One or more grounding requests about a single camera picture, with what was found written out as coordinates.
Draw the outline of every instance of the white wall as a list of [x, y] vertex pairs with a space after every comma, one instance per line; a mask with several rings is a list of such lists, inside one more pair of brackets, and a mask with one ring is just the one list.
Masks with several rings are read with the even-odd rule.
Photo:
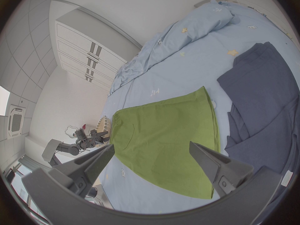
[[[44, 148], [51, 139], [74, 143], [75, 139], [65, 134], [67, 126], [79, 128], [87, 124], [96, 127], [106, 99], [107, 91], [58, 66], [40, 94], [29, 137]], [[25, 151], [32, 159], [37, 156], [42, 159], [42, 150], [26, 147]]]
[[[49, 36], [50, 0], [22, 0], [0, 35], [0, 85], [10, 91], [5, 116], [0, 116], [0, 166], [25, 152], [25, 136], [36, 102], [57, 66]], [[22, 136], [7, 140], [10, 105], [27, 108]]]
[[[176, 22], [203, 0], [66, 0], [109, 20], [144, 45], [157, 32]], [[254, 7], [276, 21], [293, 39], [287, 20], [272, 0], [232, 0]]]

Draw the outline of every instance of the ceiling air conditioner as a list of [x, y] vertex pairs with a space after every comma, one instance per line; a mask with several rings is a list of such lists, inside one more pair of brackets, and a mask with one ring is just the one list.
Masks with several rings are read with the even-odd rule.
[[26, 108], [10, 106], [7, 123], [7, 139], [22, 135]]

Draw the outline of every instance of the white tag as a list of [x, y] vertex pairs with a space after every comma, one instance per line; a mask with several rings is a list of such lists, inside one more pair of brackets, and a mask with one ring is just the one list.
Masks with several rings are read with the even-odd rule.
[[292, 175], [293, 175], [293, 173], [290, 170], [288, 170], [282, 179], [281, 185], [286, 187], [289, 184]]

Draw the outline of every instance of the star print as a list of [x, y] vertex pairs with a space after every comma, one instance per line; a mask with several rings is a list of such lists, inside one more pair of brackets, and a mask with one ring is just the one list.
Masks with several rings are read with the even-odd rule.
[[232, 50], [232, 51], [228, 51], [227, 54], [230, 54], [230, 55], [232, 55], [232, 56], [235, 56], [235, 55], [238, 54], [238, 52], [234, 49], [234, 50]]

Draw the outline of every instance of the bed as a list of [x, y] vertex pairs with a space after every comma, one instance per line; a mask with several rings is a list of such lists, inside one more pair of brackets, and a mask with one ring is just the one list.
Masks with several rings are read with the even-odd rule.
[[[231, 109], [232, 101], [220, 87], [217, 78], [232, 68], [237, 55], [255, 43], [270, 42], [285, 59], [300, 85], [300, 53], [289, 37], [259, 12], [233, 2], [222, 2], [218, 6], [219, 10], [230, 11], [234, 22], [227, 22], [222, 28], [211, 30], [187, 43], [146, 70], [138, 70], [140, 74], [119, 82], [122, 84], [120, 87], [114, 87], [117, 83], [113, 83], [102, 116], [111, 120], [120, 109], [186, 95], [205, 86], [215, 108], [221, 153], [227, 155], [224, 150], [230, 133], [227, 112]], [[157, 34], [154, 41], [161, 42], [160, 37], [161, 34]], [[173, 213], [219, 199], [216, 192], [211, 200], [204, 200], [157, 187], [136, 175], [115, 156], [99, 175], [99, 179], [113, 207], [123, 212]]]

